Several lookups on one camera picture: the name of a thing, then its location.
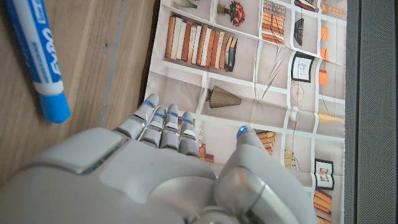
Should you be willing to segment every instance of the picture frame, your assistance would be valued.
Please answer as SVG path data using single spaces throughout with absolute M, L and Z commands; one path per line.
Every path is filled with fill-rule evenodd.
M 333 190 L 335 180 L 333 178 L 333 161 L 315 159 L 315 186 L 321 190 Z
M 292 80 L 299 82 L 311 82 L 311 68 L 315 57 L 296 53 L 292 61 Z
M 322 177 L 321 174 L 315 174 L 315 187 L 320 190 L 333 190 L 335 188 L 333 175 Z
M 326 161 L 323 159 L 315 159 L 314 174 L 333 175 L 333 161 Z

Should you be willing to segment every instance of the robotic hand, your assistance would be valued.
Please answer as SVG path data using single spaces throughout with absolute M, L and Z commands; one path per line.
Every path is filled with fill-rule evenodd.
M 47 149 L 0 188 L 4 223 L 316 223 L 300 182 L 249 126 L 218 178 L 199 159 L 193 115 L 152 94 L 115 130 Z

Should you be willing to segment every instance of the blue marker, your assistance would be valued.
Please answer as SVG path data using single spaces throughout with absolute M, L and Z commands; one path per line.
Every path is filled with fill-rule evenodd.
M 43 0 L 6 0 L 25 63 L 46 120 L 62 123 L 70 117 L 57 54 Z

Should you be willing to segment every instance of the wooden surface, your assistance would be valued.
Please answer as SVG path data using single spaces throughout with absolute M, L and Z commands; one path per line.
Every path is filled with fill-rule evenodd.
M 72 111 L 62 124 L 43 120 L 2 9 L 0 185 L 44 149 L 88 128 L 113 129 L 137 108 L 145 90 L 152 16 L 156 19 L 158 5 L 156 0 L 45 1 Z

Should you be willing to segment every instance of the book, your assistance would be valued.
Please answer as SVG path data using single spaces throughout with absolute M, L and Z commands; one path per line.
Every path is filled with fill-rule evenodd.
M 222 67 L 221 67 L 221 60 L 222 58 L 225 59 L 225 53 L 223 53 L 223 49 L 225 50 L 225 46 L 227 43 L 226 35 L 224 32 L 220 32 L 220 37 L 218 39 L 218 44 L 217 44 L 217 54 L 216 54 L 216 68 L 219 69 L 224 69 L 224 62 L 222 62 Z
M 318 224 L 332 224 L 331 221 L 328 221 L 324 218 L 317 217 Z
M 216 36 L 216 32 L 212 30 L 210 32 L 209 45 L 207 48 L 206 65 L 205 65 L 206 68 L 210 66 L 211 54 L 213 53 L 213 44 L 214 44 L 215 36 Z
M 274 145 L 273 142 L 263 144 L 264 148 L 272 147 Z
M 228 72 L 228 56 L 229 56 L 229 47 L 231 46 L 233 37 L 229 37 L 228 42 L 225 47 L 225 59 L 224 59 L 224 69 Z
M 276 27 L 276 26 L 271 26 L 271 25 L 267 25 L 267 24 L 262 24 L 261 27 L 262 27 L 262 30 L 263 30 L 263 31 L 272 32 L 272 33 L 278 34 L 278 35 L 280 35 L 280 36 L 283 36 L 283 35 L 284 35 L 284 30 L 283 30 L 283 29 L 280 29 L 280 28 L 278 28 L 278 27 Z
M 199 147 L 199 156 L 201 158 L 205 158 L 206 155 L 206 144 L 202 143 L 201 146 Z
M 275 142 L 275 137 L 260 139 L 260 141 L 261 141 L 263 144 L 274 143 L 274 142 Z
M 214 162 L 214 155 L 206 154 L 205 155 L 205 161 L 206 162 Z
M 174 29 L 175 29 L 175 17 L 170 16 L 169 28 L 167 28 L 166 50 L 164 52 L 164 58 L 170 58 L 172 54 Z
M 315 202 L 313 203 L 313 206 L 314 206 L 315 208 L 319 209 L 319 210 L 322 210 L 322 211 L 326 212 L 326 213 L 329 213 L 329 212 L 330 212 L 329 209 L 327 209 L 327 208 L 325 208 L 324 206 L 319 205 L 319 204 L 317 204 L 317 203 L 315 203 Z
M 195 36 L 197 34 L 197 26 L 198 24 L 194 24 L 191 27 L 191 33 L 189 35 L 189 45 L 188 45 L 188 64 L 192 64 L 192 56 L 193 56 L 193 45 L 195 43 Z
M 283 44 L 284 43 L 283 39 L 278 38 L 275 35 L 269 35 L 269 34 L 262 33 L 262 38 L 263 39 L 267 39 L 267 40 L 271 40 L 271 41 L 273 41 L 273 42 L 275 42 L 277 44 Z
M 326 220 L 328 220 L 328 221 L 331 221 L 331 212 L 326 213 L 326 212 L 324 212 L 324 211 L 322 211 L 322 210 L 319 210 L 319 209 L 315 208 L 315 214 L 316 214 L 318 217 L 321 217 L 321 218 L 323 218 L 323 219 L 326 219 Z
M 317 196 L 314 196 L 313 201 L 329 210 L 331 209 L 331 203 L 329 203 L 325 200 L 322 200 L 322 199 L 318 198 Z
M 197 32 L 195 34 L 195 43 L 193 44 L 193 52 L 192 52 L 192 64 L 197 63 L 197 55 L 198 55 L 198 46 L 199 46 L 199 38 L 201 33 L 201 25 L 197 26 Z
M 170 55 L 171 59 L 177 59 L 177 47 L 178 47 L 178 38 L 180 37 L 181 23 L 182 23 L 182 19 L 176 17 L 174 33 L 173 33 L 172 53 Z
M 203 66 L 203 67 L 206 66 L 207 51 L 208 51 L 208 47 L 209 47 L 210 34 L 211 34 L 211 29 L 207 28 L 206 36 L 205 36 L 205 42 L 203 44 L 203 51 L 201 53 L 201 62 L 200 62 L 200 66 Z
M 182 55 L 182 47 L 184 45 L 184 37 L 185 37 L 185 29 L 187 28 L 187 23 L 186 22 L 181 22 L 181 28 L 180 28 L 180 36 L 178 37 L 178 45 L 177 45 L 177 59 L 181 59 Z
M 257 133 L 257 137 L 259 139 L 271 138 L 274 136 L 275 136 L 275 132 L 273 132 L 273 131 L 262 131 L 260 133 Z
M 228 71 L 229 72 L 232 72 L 234 70 L 236 44 L 238 44 L 237 41 L 238 41 L 238 38 L 234 37 L 234 39 L 231 42 L 231 46 L 229 47 L 229 55 L 228 55 Z
M 331 203 L 331 196 L 328 195 L 327 193 L 325 193 L 322 190 L 316 190 L 315 191 L 315 196 L 320 198 L 320 199 L 322 199 L 322 200 L 324 200 L 324 201 L 326 201 L 326 202 L 328 202 L 328 203 Z
M 181 54 L 181 60 L 186 62 L 188 60 L 188 50 L 189 50 L 189 40 L 190 40 L 190 35 L 191 35 L 191 28 L 192 28 L 192 23 L 187 22 L 187 28 L 185 29 L 185 35 L 184 35 L 184 41 L 182 45 L 182 54 Z
M 214 35 L 213 50 L 211 51 L 211 59 L 210 59 L 210 67 L 212 68 L 216 68 L 216 58 L 217 58 L 217 48 L 218 48 L 219 38 L 220 38 L 220 33 L 216 32 L 216 34 Z
M 205 44 L 206 32 L 207 32 L 207 25 L 203 25 L 201 27 L 200 38 L 199 38 L 197 65 L 201 64 L 201 55 L 203 53 L 203 46 Z

